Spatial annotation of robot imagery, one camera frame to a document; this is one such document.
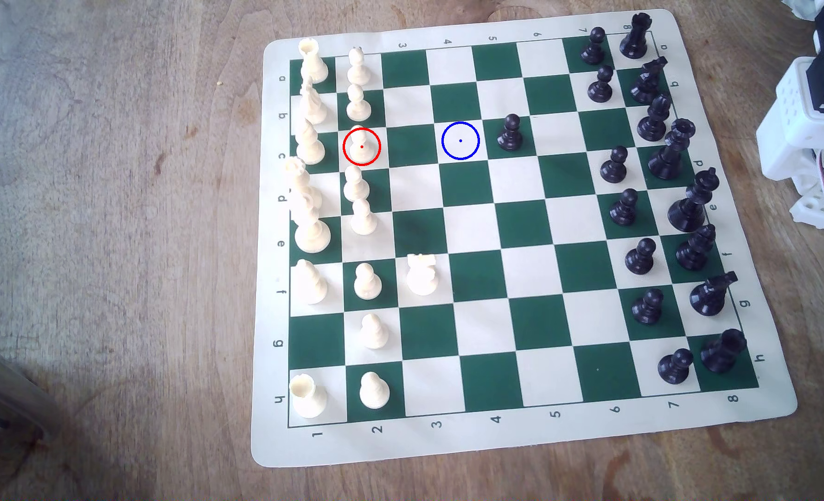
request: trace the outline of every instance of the chess mat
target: chess mat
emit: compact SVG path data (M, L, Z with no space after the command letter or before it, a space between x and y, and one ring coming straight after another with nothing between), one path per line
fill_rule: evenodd
M653 24L640 60L618 50L635 12L317 38L329 69L314 85L329 109L316 126L326 156L307 170L322 192L320 216L332 237L315 254L294 243L280 170L296 150L300 39L267 47L251 420L258 463L423 456L794 412L777 330L681 34L668 11L645 12ZM604 63L616 69L607 103L587 97L597 67L579 58L594 26L606 29ZM361 167L378 219L367 236L351 230L351 204L341 194L350 165L342 144L355 125L345 112L353 46L365 51L372 72L363 86L372 115L359 124L381 142L377 160ZM696 124L682 175L670 181L647 169L662 142L636 133L647 107L628 92L640 65L659 55L668 60L660 87L673 99L666 123L684 117ZM524 136L515 152L495 141L509 113L520 116ZM469 125L452 125L459 121ZM628 174L612 185L598 169L620 144L628 148ZM666 212L684 197L694 172L708 167L721 178L707 206L718 236L706 268L691 272L674 258L688 235L669 224ZM638 215L622 227L607 211L626 188L639 192ZM637 276L624 257L645 236L657 244L655 265ZM434 293L408 289L409 253L436 255ZM316 305L294 293L300 258L328 281ZM371 301L353 291L361 262L383 282ZM690 291L730 270L740 280L730 286L723 311L696 313ZM664 294L662 317L641 325L631 304L651 287ZM390 332L381 349L360 343L367 313ZM711 373L699 350L728 328L742 330L748 348L731 371ZM657 363L679 347L690 348L696 361L684 383L671 385ZM390 386L381 409L359 399L368 371ZM328 392L317 418L292 408L288 382L298 373Z

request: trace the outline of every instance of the black pawn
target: black pawn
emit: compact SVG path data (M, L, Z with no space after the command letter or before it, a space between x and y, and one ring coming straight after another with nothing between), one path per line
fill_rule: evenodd
M632 315L634 319L643 325L653 325L659 321L662 315L662 290L650 289L632 303Z
M647 13L637 13L632 17L632 30L622 39L619 51L628 59L640 59L647 53L647 30L653 20Z
M687 233L702 226L706 221L706 204L720 184L714 167L697 172L693 184L687 186L684 192L685 198L675 201L668 208L668 222L678 231Z
M520 118L511 113L505 117L505 130L498 136L498 145L507 152L518 150L523 143L523 134L520 133Z
M665 120L671 107L672 99L668 94L656 96L650 108L647 108L647 116L638 122L637 134L645 141L656 142L662 139L665 135Z
M626 254L626 268L635 275L644 275L653 268L653 252L656 242L652 238L642 238L637 247Z
M588 85L588 97L595 103L606 103L613 97L613 87L609 81L613 79L613 68L607 64L597 68L597 81Z
M706 267L708 251L715 245L715 225L700 226L687 242L678 246L674 256L681 268L699 271Z
M617 146L609 153L609 160L600 166L600 177L608 183L621 183L628 174L626 168L628 160L628 149L625 146Z
M647 161L653 176L659 179L674 179L681 175L681 152L690 147L690 138L696 133L696 126L687 119L672 122L672 130L665 135L665 146L656 150Z
M690 375L692 363L693 353L689 349L677 349L672 355L665 355L659 360L659 377L669 384L681 384Z
M637 205L637 191L628 188L619 195L619 201L609 208L609 218L620 226L630 226L634 223L637 212L634 206Z
M603 47L601 47L600 44L603 43L606 37L607 33L603 28L600 26L593 28L588 38L588 45L586 45L584 51L582 51L582 61L588 64L603 63Z
M737 280L737 274L732 271L709 278L690 291L690 305L700 315L712 316L721 313L727 288Z
M702 365L713 373L726 373L746 349L746 336L738 329L727 329L716 339L706 341L699 350Z

